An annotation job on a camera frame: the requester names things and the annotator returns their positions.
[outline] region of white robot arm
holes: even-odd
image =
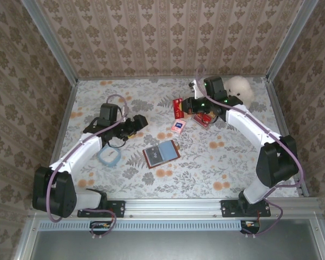
[[[106,193],[75,187],[72,174],[79,172],[113,137],[126,141],[148,125],[142,115],[135,115],[134,120],[127,119],[116,123],[118,109],[117,105],[104,103],[101,106],[100,116],[84,129],[81,138],[68,153],[49,167],[37,169],[32,194],[33,208],[47,211],[48,199],[50,212],[64,218],[70,216],[74,210],[104,209],[107,202]],[[56,175],[51,187],[49,182],[54,172]]]
[[[221,77],[213,76],[204,79],[204,86],[207,95],[212,100],[228,108],[206,98],[197,86],[196,80],[192,81],[189,86],[194,89],[194,97],[182,101],[184,112],[188,114],[213,112],[214,115],[236,127],[259,152],[256,177],[249,187],[239,194],[238,204],[244,213],[252,205],[263,201],[277,185],[298,173],[294,160],[271,136],[276,137],[297,156],[295,140],[289,135],[281,136],[271,131],[247,110],[240,99],[228,96]]]

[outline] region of blue notebook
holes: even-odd
[[[143,154],[149,169],[180,157],[173,140],[144,149]]]

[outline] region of black mounting bracket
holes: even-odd
[[[100,203],[100,206],[96,210],[110,210],[117,218],[123,218],[125,213],[125,201],[124,200],[107,200],[106,206]],[[78,210],[77,216],[79,218],[111,218],[110,213],[104,212],[89,212],[86,210]]]
[[[261,200],[255,204],[249,204],[246,211],[244,211],[238,199],[221,200],[221,210],[223,218],[234,217],[271,217],[270,206],[265,200]]]

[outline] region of floral tablecloth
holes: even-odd
[[[278,132],[264,78],[248,80],[256,96],[251,112]],[[104,190],[112,199],[237,197],[255,177],[258,157],[258,152],[238,130],[219,119],[206,131],[187,116],[180,136],[170,131],[174,122],[172,100],[193,95],[188,87],[190,81],[80,81],[62,154],[99,116],[101,105],[111,94],[124,96],[130,108],[129,117],[142,114],[149,125],[120,148],[121,159],[116,166],[106,167],[93,156],[81,172],[73,173],[75,185]],[[112,103],[123,105],[118,98]],[[171,139],[179,143],[181,158],[148,169],[142,150]],[[298,197],[298,194],[295,188],[281,188],[271,197]]]

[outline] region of red card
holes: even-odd
[[[180,104],[182,103],[182,101],[183,99],[173,100],[173,110],[175,119],[184,118],[184,112],[180,109]]]
[[[196,115],[194,115],[193,120],[198,123],[199,125],[203,126],[205,129],[208,129],[210,126],[210,122],[212,120],[212,118],[209,115],[205,115],[202,113],[198,113]]]

